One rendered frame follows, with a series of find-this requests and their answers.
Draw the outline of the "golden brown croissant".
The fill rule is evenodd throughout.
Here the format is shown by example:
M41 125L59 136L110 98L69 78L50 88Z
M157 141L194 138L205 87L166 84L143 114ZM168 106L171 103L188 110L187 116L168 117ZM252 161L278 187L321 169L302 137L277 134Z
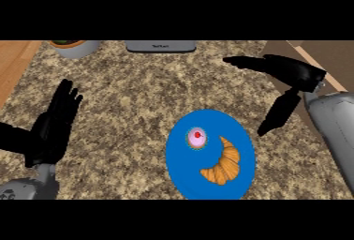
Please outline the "golden brown croissant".
M210 183L224 186L238 175L240 155L233 143L224 137L219 137L219 141L222 143L222 151L218 162L210 168L202 169L199 173Z

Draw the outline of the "pink cupcake with cherry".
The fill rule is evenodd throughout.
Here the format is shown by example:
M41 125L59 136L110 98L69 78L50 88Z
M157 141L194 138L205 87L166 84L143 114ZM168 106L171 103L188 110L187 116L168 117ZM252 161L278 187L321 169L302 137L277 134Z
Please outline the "pink cupcake with cherry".
M206 131L199 127L193 127L187 132L187 146L193 150L199 150L206 146L207 135Z

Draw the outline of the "grey flat appliance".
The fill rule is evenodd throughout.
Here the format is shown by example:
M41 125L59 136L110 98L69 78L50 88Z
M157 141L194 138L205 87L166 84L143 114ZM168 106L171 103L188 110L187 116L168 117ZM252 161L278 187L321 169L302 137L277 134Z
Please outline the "grey flat appliance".
M123 44L132 53L190 53L196 50L194 40L126 40Z

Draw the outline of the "grey plant pot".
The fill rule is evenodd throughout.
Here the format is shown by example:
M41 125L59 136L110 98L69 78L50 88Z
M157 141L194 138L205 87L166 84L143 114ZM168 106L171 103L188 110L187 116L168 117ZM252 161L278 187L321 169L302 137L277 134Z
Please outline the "grey plant pot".
M100 46L98 40L50 40L48 43L59 55L69 59L87 56Z

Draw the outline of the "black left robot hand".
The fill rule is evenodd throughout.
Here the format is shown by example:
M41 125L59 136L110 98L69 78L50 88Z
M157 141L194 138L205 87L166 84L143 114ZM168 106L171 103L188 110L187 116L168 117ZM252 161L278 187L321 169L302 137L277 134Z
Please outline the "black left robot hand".
M38 115L32 129L0 122L0 150L22 154L25 167L56 164L63 158L82 95L61 80L47 111Z

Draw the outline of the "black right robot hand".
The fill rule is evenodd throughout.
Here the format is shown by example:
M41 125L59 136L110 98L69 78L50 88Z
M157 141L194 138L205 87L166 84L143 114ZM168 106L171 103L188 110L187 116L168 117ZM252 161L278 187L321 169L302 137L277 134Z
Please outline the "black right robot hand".
M224 57L222 61L237 68L266 73L290 86L290 89L275 98L258 127L256 134L264 136L272 129L283 127L300 101L299 92L314 92L318 83L323 81L325 71L293 58L274 54L264 54L261 58L231 56Z

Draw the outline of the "blue oval plate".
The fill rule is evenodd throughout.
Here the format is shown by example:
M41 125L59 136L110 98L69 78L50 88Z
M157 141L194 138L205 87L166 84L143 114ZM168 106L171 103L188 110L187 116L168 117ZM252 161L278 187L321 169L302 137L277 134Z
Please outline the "blue oval plate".
M187 135L193 128L206 133L206 145L200 150L188 146ZM240 154L238 175L224 186L209 182L200 174L200 170L212 167L221 157L221 137L231 142ZM165 165L174 186L187 199L241 198L255 178L255 149L244 128L225 113L197 110L178 120L165 142Z

